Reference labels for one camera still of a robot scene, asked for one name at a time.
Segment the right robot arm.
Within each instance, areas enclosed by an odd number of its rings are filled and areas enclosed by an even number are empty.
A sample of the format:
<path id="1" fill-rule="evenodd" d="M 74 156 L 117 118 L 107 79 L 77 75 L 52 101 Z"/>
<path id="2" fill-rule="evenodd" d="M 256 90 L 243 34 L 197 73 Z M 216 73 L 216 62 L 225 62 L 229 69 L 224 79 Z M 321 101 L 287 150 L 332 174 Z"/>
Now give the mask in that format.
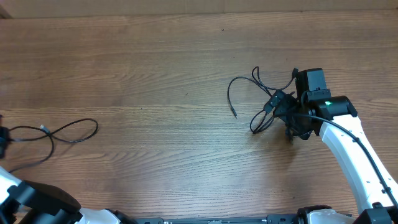
<path id="1" fill-rule="evenodd" d="M 353 218 L 326 205 L 298 209 L 294 223 L 397 223 L 397 182 L 368 141 L 358 112 L 346 96 L 332 96 L 323 70 L 294 69 L 297 96 L 276 90 L 264 105 L 281 119 L 290 138 L 322 139 L 351 187 L 358 208 Z"/>

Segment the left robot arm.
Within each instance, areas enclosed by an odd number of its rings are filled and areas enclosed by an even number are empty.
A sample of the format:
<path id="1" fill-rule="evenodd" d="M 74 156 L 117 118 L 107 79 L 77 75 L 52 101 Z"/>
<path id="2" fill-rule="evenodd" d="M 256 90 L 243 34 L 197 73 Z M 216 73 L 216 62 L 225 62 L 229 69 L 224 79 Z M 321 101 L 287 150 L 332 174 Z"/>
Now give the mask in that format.
<path id="1" fill-rule="evenodd" d="M 84 121 L 95 123 L 95 129 L 90 135 L 76 140 L 60 139 L 55 136 L 59 131 Z M 37 138 L 15 139 L 11 137 L 10 132 L 16 129 L 34 129 L 42 132 L 43 135 Z M 21 223 L 136 223 L 135 220 L 117 210 L 83 208 L 75 198 L 56 186 L 20 180 L 12 174 L 49 160 L 55 152 L 56 140 L 75 144 L 92 138 L 98 130 L 99 124 L 92 118 L 76 120 L 54 131 L 49 131 L 44 126 L 39 128 L 16 126 L 11 129 L 1 126 L 1 158 L 5 157 L 6 149 L 12 142 L 38 141 L 44 138 L 49 138 L 51 142 L 50 152 L 45 158 L 9 171 L 1 169 L 1 223 L 15 223 L 16 213 L 22 207 L 28 207 L 30 210 L 22 218 Z"/>

